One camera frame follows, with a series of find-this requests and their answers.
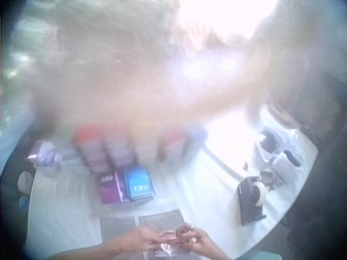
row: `white container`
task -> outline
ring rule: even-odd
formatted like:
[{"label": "white container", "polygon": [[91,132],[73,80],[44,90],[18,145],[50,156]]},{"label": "white container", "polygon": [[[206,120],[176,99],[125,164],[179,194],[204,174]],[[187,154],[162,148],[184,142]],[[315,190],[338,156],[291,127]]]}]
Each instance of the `white container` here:
[{"label": "white container", "polygon": [[272,169],[274,169],[285,182],[291,183],[303,170],[303,159],[300,155],[286,149],[273,161]]},{"label": "white container", "polygon": [[27,171],[20,174],[17,182],[17,187],[20,192],[25,195],[31,194],[31,188],[33,186],[34,177]]}]

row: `person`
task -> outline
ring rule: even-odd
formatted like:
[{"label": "person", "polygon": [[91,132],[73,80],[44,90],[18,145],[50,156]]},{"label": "person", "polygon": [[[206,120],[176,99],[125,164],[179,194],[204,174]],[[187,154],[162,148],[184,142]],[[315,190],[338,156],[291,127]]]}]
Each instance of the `person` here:
[{"label": "person", "polygon": [[160,249],[160,245],[164,243],[179,244],[183,249],[190,250],[211,260],[230,260],[204,230],[190,224],[180,226],[176,233],[172,230],[156,232],[140,226],[101,245],[65,251],[53,255],[49,259],[113,259],[115,256],[123,253]]}]

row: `table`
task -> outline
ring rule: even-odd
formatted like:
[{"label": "table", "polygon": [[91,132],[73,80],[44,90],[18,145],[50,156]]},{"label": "table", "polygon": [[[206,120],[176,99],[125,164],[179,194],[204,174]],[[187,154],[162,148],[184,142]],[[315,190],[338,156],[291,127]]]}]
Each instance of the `table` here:
[{"label": "table", "polygon": [[[264,125],[284,129],[266,107],[258,123],[247,119],[245,108],[211,122],[207,147],[232,171],[225,171],[205,151],[181,165],[151,164],[156,197],[144,204],[101,205],[94,176],[81,178],[63,172],[56,179],[48,179],[37,172],[29,208],[27,250],[45,258],[100,244],[100,216],[144,216],[180,209],[186,222],[205,229],[232,259],[240,257],[261,241],[294,203],[318,153],[299,130],[288,131],[305,158],[303,172],[293,184],[279,186],[267,195],[266,219],[241,226],[236,188],[243,177],[259,175],[252,164],[253,142]],[[245,161],[250,164],[247,172],[242,169]]]}]

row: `finger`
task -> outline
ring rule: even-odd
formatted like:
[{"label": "finger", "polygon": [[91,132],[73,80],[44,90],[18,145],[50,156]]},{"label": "finger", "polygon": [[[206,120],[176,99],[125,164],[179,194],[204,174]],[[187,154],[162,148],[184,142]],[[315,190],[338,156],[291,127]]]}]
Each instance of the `finger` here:
[{"label": "finger", "polygon": [[194,248],[194,244],[193,243],[183,243],[183,244],[180,244],[179,247],[181,249],[186,250],[186,251],[192,251]]},{"label": "finger", "polygon": [[161,244],[152,244],[152,245],[149,245],[149,246],[147,247],[147,251],[148,251],[148,250],[155,250],[155,249],[162,249]]},{"label": "finger", "polygon": [[178,238],[181,240],[190,240],[192,238],[195,238],[198,240],[202,238],[202,235],[198,231],[193,231],[193,232],[187,232],[187,233],[181,234]]},{"label": "finger", "polygon": [[165,236],[165,235],[174,235],[174,234],[175,234],[174,230],[165,230],[163,232],[160,232],[159,236],[162,237],[162,236]]},{"label": "finger", "polygon": [[158,236],[158,235],[154,235],[152,236],[151,240],[152,243],[154,244],[165,244],[165,243],[169,243],[172,240],[177,239],[176,235],[173,234],[167,234],[167,235],[163,235],[163,236]]},{"label": "finger", "polygon": [[176,235],[179,236],[180,234],[187,233],[189,231],[191,231],[191,224],[185,223],[176,230]]}]

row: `box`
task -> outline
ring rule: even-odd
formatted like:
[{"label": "box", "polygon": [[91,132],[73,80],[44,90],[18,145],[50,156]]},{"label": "box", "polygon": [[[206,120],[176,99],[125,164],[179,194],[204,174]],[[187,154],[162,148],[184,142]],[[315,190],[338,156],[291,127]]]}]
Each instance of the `box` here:
[{"label": "box", "polygon": [[154,190],[150,174],[144,166],[131,166],[124,170],[125,182],[130,199],[152,199]]}]

